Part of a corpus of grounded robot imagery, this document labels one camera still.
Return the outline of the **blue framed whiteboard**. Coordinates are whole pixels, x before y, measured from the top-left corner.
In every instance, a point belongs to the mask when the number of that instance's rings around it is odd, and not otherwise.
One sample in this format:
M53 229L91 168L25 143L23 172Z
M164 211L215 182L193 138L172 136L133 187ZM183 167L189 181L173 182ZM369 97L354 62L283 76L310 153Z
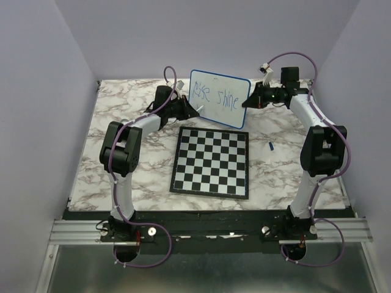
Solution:
M242 103L250 95L248 79L192 70L189 80L188 100L195 109L203 106L200 117L242 129L246 119L246 108Z

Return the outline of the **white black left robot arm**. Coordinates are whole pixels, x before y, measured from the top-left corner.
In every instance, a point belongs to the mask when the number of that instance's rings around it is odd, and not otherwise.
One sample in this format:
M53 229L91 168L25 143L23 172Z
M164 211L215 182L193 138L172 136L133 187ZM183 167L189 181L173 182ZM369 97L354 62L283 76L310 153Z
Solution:
M109 175L112 209L108 218L109 230L122 241L135 235L130 222L135 213L131 195L131 181L140 157L142 139L161 130L169 121L199 117L187 98L177 89L160 85L154 101L143 114L128 122L110 122L100 150L99 161Z

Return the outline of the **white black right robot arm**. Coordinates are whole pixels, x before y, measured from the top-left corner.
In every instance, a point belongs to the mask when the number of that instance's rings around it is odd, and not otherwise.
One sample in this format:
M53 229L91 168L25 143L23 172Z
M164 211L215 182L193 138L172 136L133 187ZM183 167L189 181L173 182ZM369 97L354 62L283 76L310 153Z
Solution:
M281 69L280 87L270 86L273 75L270 64L264 63L260 72L264 75L263 80L256 83L253 93L242 106L262 109L269 104L283 104L307 131L300 153L301 183L277 231L285 239L295 239L314 227L315 205L323 186L342 167L347 130L324 117L315 104L312 89L301 87L298 67Z

